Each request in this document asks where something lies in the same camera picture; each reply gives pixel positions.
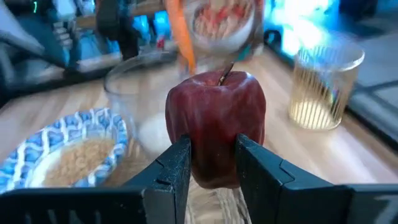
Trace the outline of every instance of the apple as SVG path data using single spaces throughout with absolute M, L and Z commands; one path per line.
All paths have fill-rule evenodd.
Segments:
M 166 100 L 169 138 L 175 143 L 181 135 L 190 135 L 192 176 L 205 189 L 239 187 L 234 158 L 237 134 L 264 142 L 266 98 L 259 82 L 246 72 L 221 73 L 205 72 L 184 80 Z

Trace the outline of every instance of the blue patterned bowl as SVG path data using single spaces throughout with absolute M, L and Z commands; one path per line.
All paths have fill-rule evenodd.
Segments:
M 32 186 L 34 170 L 53 152 L 90 137 L 112 136 L 108 157 L 71 187 L 95 187 L 116 168 L 127 151 L 128 135 L 122 117 L 109 108 L 78 111 L 56 120 L 22 142 L 0 166 L 0 194 Z

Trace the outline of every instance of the wooden table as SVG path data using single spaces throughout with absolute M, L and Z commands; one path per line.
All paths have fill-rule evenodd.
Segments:
M 240 62 L 234 69 L 253 74 L 262 85 L 267 98 L 266 148 L 334 184 L 398 183 L 398 157 L 350 116 L 345 116 L 338 128 L 326 132 L 306 131 L 289 121 L 292 72 L 270 52 Z M 102 80 L 11 101 L 0 114 L 0 159 L 55 119 L 108 104 Z M 122 184 L 148 163 L 141 152 L 133 152 L 106 185 Z M 239 215 L 242 205 L 238 190 L 203 190 L 192 180 L 187 222 L 242 223 L 247 216 L 245 207 Z

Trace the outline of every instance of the gold striped glass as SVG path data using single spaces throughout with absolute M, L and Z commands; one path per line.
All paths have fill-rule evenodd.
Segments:
M 305 129 L 337 127 L 363 59 L 362 49 L 348 40 L 300 49 L 295 56 L 291 120 Z

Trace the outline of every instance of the orange carrot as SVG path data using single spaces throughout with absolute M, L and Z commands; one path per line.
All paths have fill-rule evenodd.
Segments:
M 167 14 L 173 30 L 173 37 L 177 42 L 181 55 L 188 61 L 189 72 L 195 74 L 195 56 L 188 31 L 187 22 L 183 15 L 183 0 L 165 0 Z

